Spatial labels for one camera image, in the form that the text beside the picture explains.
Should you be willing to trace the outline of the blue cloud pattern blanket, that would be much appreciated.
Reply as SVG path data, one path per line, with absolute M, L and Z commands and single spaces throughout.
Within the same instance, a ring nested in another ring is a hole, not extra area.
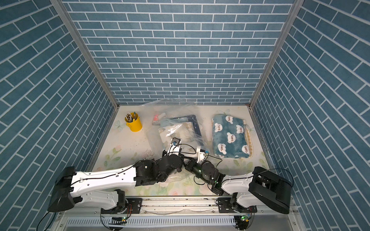
M 213 149 L 219 158 L 249 158 L 241 118 L 217 114 L 213 117 Z

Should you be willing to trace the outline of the cream fluffy navy-trimmed blanket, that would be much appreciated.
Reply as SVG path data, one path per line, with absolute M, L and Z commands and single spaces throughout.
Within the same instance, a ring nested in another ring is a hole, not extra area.
M 179 138 L 181 143 L 189 144 L 194 148 L 205 146 L 195 115 L 163 119 L 158 131 L 165 148 L 170 146 L 172 138 Z

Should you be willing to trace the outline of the clear plastic vacuum bag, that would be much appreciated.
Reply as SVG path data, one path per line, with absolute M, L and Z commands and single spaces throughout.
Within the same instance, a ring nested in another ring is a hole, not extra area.
M 137 185 L 180 181 L 188 175 L 210 181 L 215 167 L 207 160 L 210 149 L 195 103 L 160 99 L 142 105 L 139 114 L 154 156 L 135 165 Z

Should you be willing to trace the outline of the orange checkered sunflower blanket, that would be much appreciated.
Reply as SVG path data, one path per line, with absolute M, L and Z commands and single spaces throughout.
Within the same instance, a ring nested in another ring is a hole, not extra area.
M 246 139 L 248 149 L 249 149 L 249 157 L 252 157 L 253 156 L 253 143 L 251 139 L 250 128 L 247 124 L 244 125 L 244 130 L 245 130 L 245 139 Z

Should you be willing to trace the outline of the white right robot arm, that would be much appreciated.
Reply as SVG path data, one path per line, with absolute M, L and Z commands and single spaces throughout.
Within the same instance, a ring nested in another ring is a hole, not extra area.
M 191 158 L 185 169 L 205 182 L 217 196 L 231 195 L 230 204 L 237 212 L 252 206 L 252 197 L 275 212 L 289 214 L 293 183 L 263 167 L 255 167 L 249 174 L 230 176 L 219 172 L 209 161 L 201 164 Z

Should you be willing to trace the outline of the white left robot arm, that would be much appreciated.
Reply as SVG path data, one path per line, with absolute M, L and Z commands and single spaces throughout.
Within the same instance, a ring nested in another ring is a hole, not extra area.
M 67 211 L 75 206 L 100 207 L 104 210 L 125 207 L 122 187 L 148 186 L 165 182 L 175 171 L 181 172 L 182 154 L 165 155 L 159 160 L 141 160 L 127 167 L 81 172 L 66 167 L 55 180 L 47 210 Z

